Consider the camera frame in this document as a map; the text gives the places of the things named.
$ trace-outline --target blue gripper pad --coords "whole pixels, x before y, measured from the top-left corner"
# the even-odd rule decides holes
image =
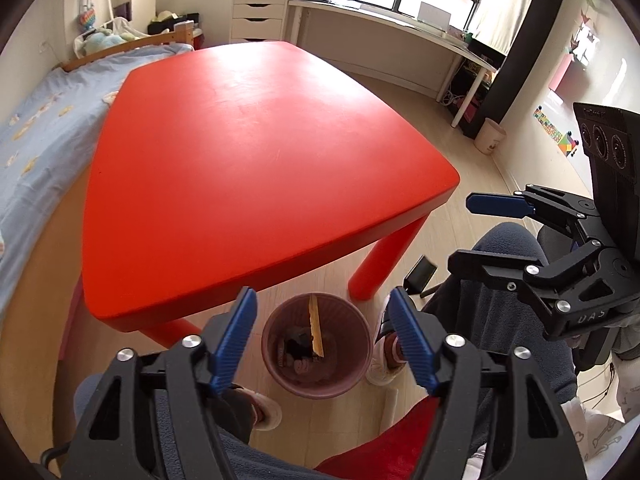
[[[231,386],[257,314],[258,299],[255,291],[245,287],[229,313],[211,319],[228,319],[220,342],[215,348],[209,349],[209,370],[212,373],[210,386],[217,394]]]
[[[440,349],[445,335],[444,329],[440,327],[442,334],[438,334],[439,341],[432,342],[437,343],[437,346],[434,344],[435,348],[432,348],[416,319],[417,312],[413,301],[406,296],[400,286],[391,291],[386,309],[398,334],[402,353],[414,374],[415,382],[433,394],[439,385],[435,369],[435,351]]]
[[[471,193],[466,197],[466,208],[477,215],[524,218],[534,215],[536,209],[523,196]]]

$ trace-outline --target wooden headboard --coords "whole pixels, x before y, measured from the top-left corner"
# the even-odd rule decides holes
[[[128,52],[140,48],[141,46],[160,45],[167,43],[185,43],[193,46],[193,22],[177,23],[173,32],[166,32],[164,34],[156,34],[155,36],[149,36],[148,38],[141,38],[136,41],[127,41],[120,45],[112,46],[111,48],[105,48],[91,54],[89,56],[75,59],[67,64],[62,65],[62,69],[65,72],[71,72],[76,68],[79,68],[87,63],[91,63],[103,57],[110,56],[111,54],[119,54],[121,52]]]

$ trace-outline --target wooden stick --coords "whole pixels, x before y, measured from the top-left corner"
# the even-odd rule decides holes
[[[311,322],[311,337],[313,341],[314,353],[320,357],[324,357],[324,348],[322,347],[322,333],[320,332],[320,316],[318,314],[318,298],[315,294],[309,298],[309,321]]]
[[[160,45],[167,43],[185,43],[193,46],[193,22],[177,23],[173,32],[166,32],[164,34],[156,34],[155,36],[149,36],[148,38],[140,38],[136,41],[127,41],[120,45],[105,48],[91,54],[90,56],[84,56],[80,59],[75,59],[66,65],[62,66],[62,70],[65,72],[71,72],[76,68],[80,68],[88,63],[103,59],[112,54],[119,54],[121,52],[128,52],[129,50],[135,50],[141,46]]]

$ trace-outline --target red cloth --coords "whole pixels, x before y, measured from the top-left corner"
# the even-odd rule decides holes
[[[427,397],[371,442],[326,459],[316,471],[348,480],[407,480],[433,423],[438,399]]]

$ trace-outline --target red table leg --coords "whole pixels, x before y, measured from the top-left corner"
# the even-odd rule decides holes
[[[188,335],[199,334],[201,330],[186,319],[174,319],[158,325],[140,329],[144,335],[160,343],[165,348],[171,348],[176,342]]]
[[[407,247],[414,241],[426,219],[426,216],[419,218],[374,245],[349,280],[349,295],[352,300],[367,301],[373,298]]]

